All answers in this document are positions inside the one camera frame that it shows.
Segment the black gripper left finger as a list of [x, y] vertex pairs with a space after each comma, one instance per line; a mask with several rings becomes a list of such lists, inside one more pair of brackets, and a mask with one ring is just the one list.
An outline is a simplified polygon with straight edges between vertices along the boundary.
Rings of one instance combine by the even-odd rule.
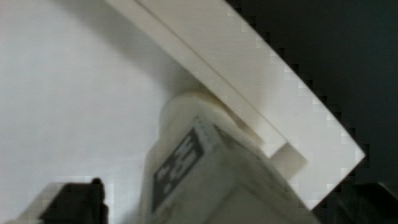
[[108, 224], [104, 185], [99, 178], [88, 183], [67, 183], [38, 215], [42, 224]]

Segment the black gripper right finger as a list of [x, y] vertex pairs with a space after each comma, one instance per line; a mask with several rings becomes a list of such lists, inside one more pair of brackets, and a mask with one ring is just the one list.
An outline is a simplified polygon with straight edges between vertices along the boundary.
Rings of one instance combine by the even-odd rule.
[[312, 213], [321, 224], [398, 224], [398, 184], [340, 184]]

